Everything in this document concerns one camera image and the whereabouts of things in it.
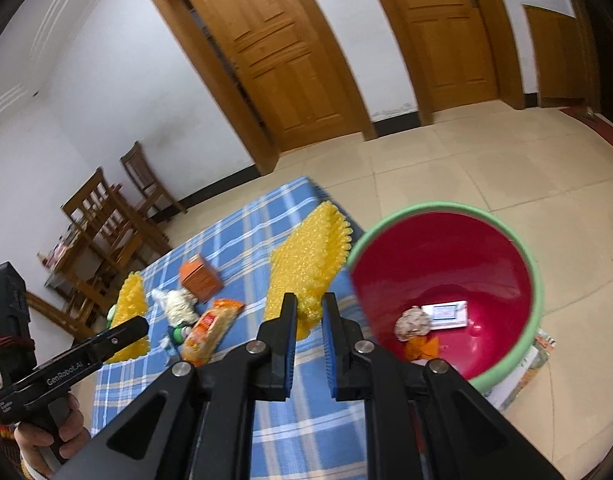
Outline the person's left hand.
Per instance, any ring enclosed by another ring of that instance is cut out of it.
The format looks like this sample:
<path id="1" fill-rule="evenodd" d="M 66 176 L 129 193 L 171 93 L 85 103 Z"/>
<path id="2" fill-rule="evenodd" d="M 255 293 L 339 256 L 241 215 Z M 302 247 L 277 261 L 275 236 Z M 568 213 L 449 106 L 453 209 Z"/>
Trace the person's left hand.
<path id="1" fill-rule="evenodd" d="M 80 410 L 79 400 L 72 393 L 67 395 L 67 400 L 70 413 L 59 428 L 60 439 L 64 441 L 59 454 L 65 460 L 70 460 L 90 442 L 92 437 L 84 426 L 84 415 Z M 52 445 L 52 436 L 26 422 L 20 422 L 14 436 L 20 448 L 21 463 L 26 476 L 29 479 L 52 478 L 54 472 L 41 453 L 42 448 L 49 448 Z"/>

